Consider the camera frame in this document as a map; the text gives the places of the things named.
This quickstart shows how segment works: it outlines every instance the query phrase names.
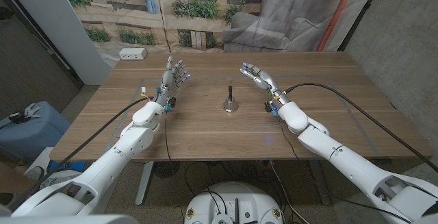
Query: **white device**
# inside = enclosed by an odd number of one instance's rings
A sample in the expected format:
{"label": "white device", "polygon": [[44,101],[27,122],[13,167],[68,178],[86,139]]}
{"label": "white device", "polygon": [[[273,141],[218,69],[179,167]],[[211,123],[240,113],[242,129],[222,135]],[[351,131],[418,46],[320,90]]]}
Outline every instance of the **white device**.
{"label": "white device", "polygon": [[191,200],[184,223],[281,224],[283,217],[276,201],[261,189],[243,182],[222,182],[210,186]]}
{"label": "white device", "polygon": [[145,48],[124,48],[118,54],[122,60],[143,60],[148,53]]}

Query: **plant mural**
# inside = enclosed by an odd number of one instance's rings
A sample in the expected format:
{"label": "plant mural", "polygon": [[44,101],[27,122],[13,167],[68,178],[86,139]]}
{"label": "plant mural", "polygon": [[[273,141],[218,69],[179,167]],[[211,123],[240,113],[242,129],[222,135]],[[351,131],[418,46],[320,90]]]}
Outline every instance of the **plant mural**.
{"label": "plant mural", "polygon": [[[69,1],[111,67],[123,47],[144,47],[148,53],[315,50],[336,10],[325,5],[327,16],[312,17],[312,8],[327,0]],[[303,32],[309,38],[300,38]]]}

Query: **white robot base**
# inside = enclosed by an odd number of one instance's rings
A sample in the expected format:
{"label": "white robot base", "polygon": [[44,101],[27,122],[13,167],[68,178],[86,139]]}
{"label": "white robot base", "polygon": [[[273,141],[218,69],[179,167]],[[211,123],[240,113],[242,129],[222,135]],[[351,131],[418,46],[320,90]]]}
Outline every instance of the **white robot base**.
{"label": "white robot base", "polygon": [[283,223],[276,201],[244,182],[221,182],[210,186],[193,198],[184,217],[185,224]]}

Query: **wall mural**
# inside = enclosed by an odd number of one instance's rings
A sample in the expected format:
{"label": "wall mural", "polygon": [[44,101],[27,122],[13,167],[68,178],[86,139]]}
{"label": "wall mural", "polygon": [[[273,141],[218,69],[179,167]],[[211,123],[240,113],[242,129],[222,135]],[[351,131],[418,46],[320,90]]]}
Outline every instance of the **wall mural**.
{"label": "wall mural", "polygon": [[367,0],[69,0],[111,67],[148,53],[335,51]]}

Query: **orange pipe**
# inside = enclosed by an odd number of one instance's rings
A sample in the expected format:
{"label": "orange pipe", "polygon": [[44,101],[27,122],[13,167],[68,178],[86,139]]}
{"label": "orange pipe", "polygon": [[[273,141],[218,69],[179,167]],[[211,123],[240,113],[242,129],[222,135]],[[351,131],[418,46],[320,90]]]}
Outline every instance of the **orange pipe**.
{"label": "orange pipe", "polygon": [[326,46],[327,40],[329,39],[331,33],[333,32],[333,29],[335,28],[335,25],[337,21],[339,20],[342,11],[344,10],[345,6],[347,5],[348,0],[341,0],[339,2],[339,5],[336,8],[336,11],[334,15],[331,17],[330,23],[328,24],[328,27],[326,31],[324,32],[324,35],[321,38],[320,44],[318,45],[318,49],[316,51],[322,51],[324,47]]}

